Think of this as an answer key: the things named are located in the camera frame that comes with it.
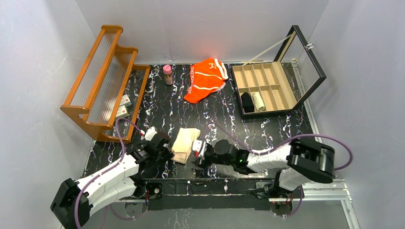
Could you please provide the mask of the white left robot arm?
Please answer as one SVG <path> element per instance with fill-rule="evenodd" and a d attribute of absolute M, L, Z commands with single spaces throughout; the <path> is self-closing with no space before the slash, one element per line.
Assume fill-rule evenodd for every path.
<path fill-rule="evenodd" d="M 51 203 L 51 212 L 65 229 L 80 229 L 100 209 L 144 190 L 141 173 L 170 153 L 170 140 L 155 127 L 149 128 L 145 140 L 114 163 L 79 180 L 63 181 Z"/>

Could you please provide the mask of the beige boxer underwear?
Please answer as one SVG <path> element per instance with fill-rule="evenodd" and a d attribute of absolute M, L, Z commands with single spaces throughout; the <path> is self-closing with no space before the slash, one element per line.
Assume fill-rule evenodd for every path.
<path fill-rule="evenodd" d="M 191 151 L 193 141 L 198 139 L 201 131 L 197 128 L 180 128 L 177 137 L 171 147 L 174 156 L 172 161 L 180 164 L 186 164 Z"/>

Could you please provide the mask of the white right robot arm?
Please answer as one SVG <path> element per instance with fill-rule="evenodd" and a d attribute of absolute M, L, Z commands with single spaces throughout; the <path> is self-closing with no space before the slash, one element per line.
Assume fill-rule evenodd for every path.
<path fill-rule="evenodd" d="M 293 191 L 310 181 L 329 184 L 334 179 L 335 150 L 312 139 L 292 140 L 261 153 L 237 149 L 227 140 L 221 140 L 215 146 L 195 140 L 192 152 L 196 154 L 198 167 L 226 165 L 243 175 L 278 168 L 273 188 L 285 191 Z"/>

